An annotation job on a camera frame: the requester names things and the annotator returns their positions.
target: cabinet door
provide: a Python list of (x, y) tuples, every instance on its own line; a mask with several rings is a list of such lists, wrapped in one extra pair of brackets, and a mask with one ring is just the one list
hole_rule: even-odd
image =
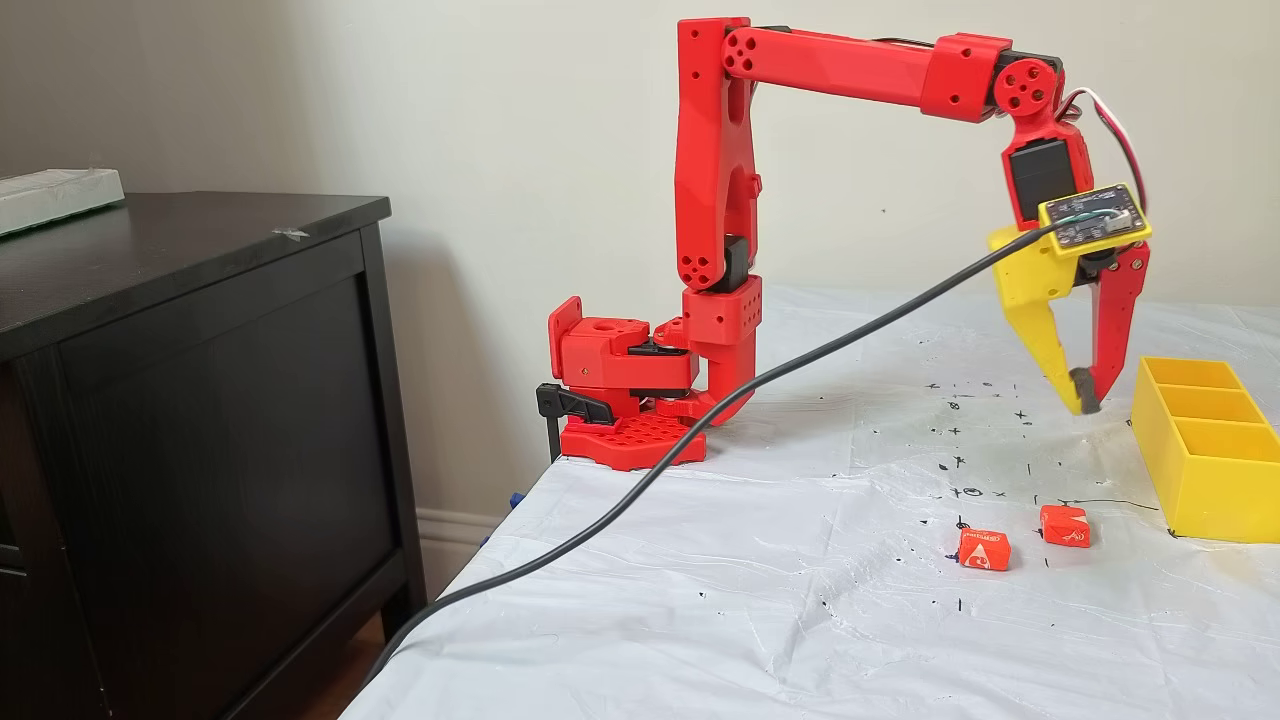
[(358, 236), (64, 342), (55, 505), (113, 711), (216, 717), (393, 551)]
[(20, 395), (0, 364), (0, 717), (105, 720)]

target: red and white wire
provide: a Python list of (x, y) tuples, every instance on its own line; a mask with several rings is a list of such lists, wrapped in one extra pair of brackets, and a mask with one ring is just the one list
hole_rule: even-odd
[(1125, 161), (1129, 163), (1129, 172), (1133, 173), (1133, 182), (1138, 190), (1138, 204), (1142, 206), (1142, 211), (1146, 213), (1147, 184), (1142, 179), (1142, 168), (1138, 167), (1138, 155), (1133, 150), (1133, 141), (1129, 140), (1129, 133), (1124, 129), (1124, 126), (1120, 124), (1120, 119), (1111, 111), (1111, 108), (1107, 108), (1107, 104), (1102, 101), (1102, 97), (1088, 87), (1073, 90), (1066, 95), (1066, 99), (1062, 100), (1062, 104), (1059, 105), (1055, 118), (1059, 120), (1065, 119), (1066, 122), (1074, 122), (1079, 118), (1079, 108), (1075, 108), (1074, 101), (1080, 95), (1088, 95), (1089, 99), (1093, 100), (1093, 109), (1098, 113), (1098, 119), (1102, 120), (1102, 126), (1106, 127), (1107, 131), (1115, 136), (1116, 142), (1120, 143), (1120, 150), (1124, 151)]

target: cabinet top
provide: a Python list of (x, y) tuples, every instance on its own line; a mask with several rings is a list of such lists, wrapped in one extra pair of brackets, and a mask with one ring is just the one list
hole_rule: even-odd
[(389, 215), (385, 197), (132, 193), (0, 236), (0, 363)]

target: wire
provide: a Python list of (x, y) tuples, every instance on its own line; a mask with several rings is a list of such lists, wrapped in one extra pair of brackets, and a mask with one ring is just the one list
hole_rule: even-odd
[(888, 42), (890, 45), (914, 45), (915, 47), (933, 47), (932, 42), (923, 40), (908, 40), (905, 37), (873, 37), (872, 42)]
[(960, 270), (959, 273), (951, 275), (950, 278), (942, 281), (941, 283), (931, 287), (929, 290), (904, 302), (902, 305), (899, 305), (897, 307), (890, 310), (888, 313), (881, 315), (879, 318), (876, 318), (874, 320), (867, 323), (865, 325), (850, 331), (826, 345), (822, 345), (819, 347), (810, 350), (809, 352), (805, 352), (804, 355), (792, 357), (791, 360), (787, 360), (786, 363), (771, 370), (760, 373), (759, 375), (742, 383), (741, 387), (724, 396), (724, 398), (717, 402), (716, 406), (713, 406), (705, 415), (703, 415), (701, 418), (698, 419), (698, 421), (690, 425), (689, 429), (685, 430), (685, 434), (678, 441), (676, 441), (676, 445), (673, 445), (671, 450), (668, 450), (667, 454), (663, 455), (662, 459), (658, 460), (658, 462), (655, 462), (654, 466), (648, 473), (645, 473), (644, 477), (640, 478), (640, 480), (630, 491), (627, 491), (626, 495), (622, 496), (622, 500), (620, 500), (617, 505), (611, 507), (609, 511), (602, 515), (596, 521), (591, 523), (585, 529), (580, 530), (577, 534), (562, 542), (561, 544), (547, 551), (544, 555), (540, 555), (530, 560), (529, 562), (525, 562), (524, 565), (512, 568), (511, 570), (507, 570), (504, 573), (499, 573), (489, 579), (480, 580), (462, 589), (453, 591), (449, 594), (436, 600), (433, 605), (424, 607), (412, 618), (410, 618), (401, 626), (401, 629), (397, 630), (396, 634), (389, 641), (387, 641), (387, 647), (383, 648), (383, 652), (378, 656), (378, 660), (374, 661), (372, 667), (369, 669), (369, 674), (365, 675), (365, 682), (361, 683), (360, 685), (361, 689), (367, 687), (369, 683), (383, 670), (383, 667), (387, 666), (387, 662), (390, 661), (392, 656), (396, 655), (396, 651), (399, 648), (401, 643), (404, 642), (404, 638), (408, 637), (411, 632), (413, 632), (413, 628), (417, 628), (424, 620), (426, 620), (431, 615), (435, 615), (440, 610), (444, 610), (445, 607), (458, 601), (466, 600), (468, 597), (475, 597), (485, 591), (490, 591), (497, 587), (504, 585), (512, 580), (518, 580), (520, 578), (524, 578), (525, 575), (535, 570), (540, 570), (547, 565), (550, 565), (556, 560), (563, 557), (572, 550), (577, 548), (586, 541), (591, 539), (593, 537), (599, 534), (600, 530), (603, 530), (604, 528), (608, 528), (611, 523), (617, 520), (618, 516), (621, 516), (627, 510), (627, 507), (631, 507), (631, 503), (634, 503), (644, 493), (644, 491), (649, 489), (649, 486), (652, 486), (653, 482), (657, 480), (658, 477), (662, 475), (662, 473), (667, 468), (669, 468), (672, 462), (676, 461), (676, 457), (678, 457), (680, 454), (684, 452), (686, 447), (689, 447), (689, 443), (692, 442), (699, 433), (705, 430), (708, 425), (710, 425), (712, 418), (718, 418), (724, 410), (728, 410), (730, 406), (732, 406), (739, 400), (742, 400), (744, 397), (754, 392), (756, 388), (765, 386), (783, 375), (794, 373), (812, 363), (822, 360), (823, 357), (831, 355), (832, 352), (836, 352), (837, 350), (841, 350), (844, 347), (847, 347), (858, 342), (859, 340), (872, 334), (873, 332), (888, 325), (890, 323), (893, 323), (896, 320), (905, 318), (906, 315), (910, 315), (911, 313), (919, 310), (924, 305), (937, 300), (943, 293), (954, 290), (956, 286), (965, 282), (966, 279), (991, 268), (992, 265), (1004, 260), (1005, 258), (1009, 258), (1014, 252), (1029, 247), (1041, 237), (1053, 232), (1055, 229), (1062, 225), (1080, 223), (1102, 215), (1117, 215), (1117, 214), (1119, 211), (1110, 209), (1093, 210), (1088, 213), (1080, 213), (1079, 215), (1071, 215), (1069, 218), (1064, 218), (1056, 223), (1051, 223), (1042, 228), (1028, 231), (1018, 236), (1018, 238), (1015, 238), (1009, 245), (998, 250), (995, 250), (982, 260), (978, 260), (977, 263), (969, 265), (968, 268)]
[(1133, 173), (1133, 183), (1138, 188), (1138, 205), (1142, 211), (1147, 211), (1147, 183), (1142, 179), (1142, 168), (1138, 167), (1138, 154), (1133, 150), (1133, 141), (1129, 140), (1129, 133), (1125, 132), (1124, 126), (1120, 124), (1120, 119), (1116, 118), (1111, 108), (1102, 101), (1102, 97), (1088, 87), (1080, 87), (1073, 90), (1068, 94), (1066, 100), (1059, 105), (1057, 113), (1055, 115), (1059, 120), (1075, 122), (1080, 118), (1082, 113), (1074, 101), (1080, 95), (1088, 95), (1093, 100), (1093, 109), (1098, 113), (1098, 119), (1102, 120), (1102, 127), (1107, 128), (1116, 142), (1120, 143), (1120, 150), (1124, 152), (1125, 161), (1129, 163), (1129, 172)]

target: dark wooden cabinet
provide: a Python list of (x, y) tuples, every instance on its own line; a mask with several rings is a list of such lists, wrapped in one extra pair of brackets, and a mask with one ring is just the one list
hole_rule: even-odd
[(274, 717), (424, 606), (388, 215), (134, 195), (0, 241), (0, 717)]

